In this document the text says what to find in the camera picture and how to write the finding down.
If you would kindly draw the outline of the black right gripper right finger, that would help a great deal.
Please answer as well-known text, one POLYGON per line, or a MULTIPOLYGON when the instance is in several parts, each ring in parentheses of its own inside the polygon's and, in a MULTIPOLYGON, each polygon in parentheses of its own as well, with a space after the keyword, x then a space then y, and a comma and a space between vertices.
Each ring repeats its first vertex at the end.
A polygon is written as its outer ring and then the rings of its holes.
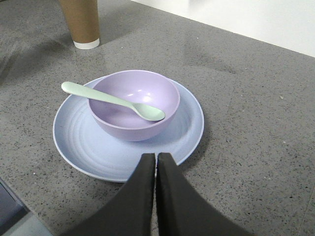
POLYGON ((250 235, 197 193, 169 153, 159 153, 157 157, 156 198, 161 236, 250 235))

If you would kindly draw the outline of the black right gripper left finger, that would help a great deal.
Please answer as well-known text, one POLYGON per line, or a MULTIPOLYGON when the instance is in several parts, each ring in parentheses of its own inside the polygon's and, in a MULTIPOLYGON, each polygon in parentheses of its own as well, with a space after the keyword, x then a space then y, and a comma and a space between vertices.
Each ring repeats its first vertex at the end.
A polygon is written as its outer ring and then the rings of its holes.
POLYGON ((128 181, 97 213, 64 236, 149 236, 155 187, 156 158, 141 155, 128 181))

